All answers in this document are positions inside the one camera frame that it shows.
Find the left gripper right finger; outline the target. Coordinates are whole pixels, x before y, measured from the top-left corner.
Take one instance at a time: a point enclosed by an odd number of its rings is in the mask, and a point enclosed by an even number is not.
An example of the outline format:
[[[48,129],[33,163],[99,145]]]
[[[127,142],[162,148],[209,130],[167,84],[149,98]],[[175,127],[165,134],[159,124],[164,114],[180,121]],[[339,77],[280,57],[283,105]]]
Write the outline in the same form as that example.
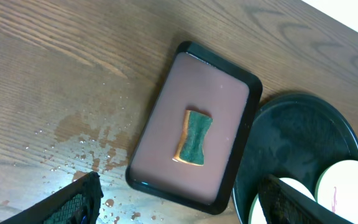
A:
[[[261,180],[258,195],[267,223],[351,224],[271,174]]]

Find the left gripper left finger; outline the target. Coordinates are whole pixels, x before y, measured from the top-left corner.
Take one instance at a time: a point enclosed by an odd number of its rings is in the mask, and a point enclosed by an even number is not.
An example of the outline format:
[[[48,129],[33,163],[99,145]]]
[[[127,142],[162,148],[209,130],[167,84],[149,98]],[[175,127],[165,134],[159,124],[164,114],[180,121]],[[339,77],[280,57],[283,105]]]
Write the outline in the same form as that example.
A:
[[[102,198],[99,174],[92,171],[1,224],[95,224]]]

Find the green plate with stain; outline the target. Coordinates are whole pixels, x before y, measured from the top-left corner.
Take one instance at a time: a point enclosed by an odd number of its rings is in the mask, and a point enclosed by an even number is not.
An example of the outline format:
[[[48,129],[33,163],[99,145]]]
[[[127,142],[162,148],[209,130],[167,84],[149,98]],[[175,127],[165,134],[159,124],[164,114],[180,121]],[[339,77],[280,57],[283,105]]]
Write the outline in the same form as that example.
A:
[[[319,177],[315,200],[329,211],[358,223],[358,161],[340,161]]]

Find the green yellow sponge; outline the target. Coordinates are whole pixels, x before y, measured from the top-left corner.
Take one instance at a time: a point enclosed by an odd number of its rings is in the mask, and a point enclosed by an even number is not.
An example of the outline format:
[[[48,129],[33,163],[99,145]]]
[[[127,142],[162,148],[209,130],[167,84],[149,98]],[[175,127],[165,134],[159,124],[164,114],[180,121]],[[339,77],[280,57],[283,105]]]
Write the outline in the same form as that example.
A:
[[[212,117],[198,111],[186,110],[173,160],[192,166],[204,166],[203,144],[212,123]]]

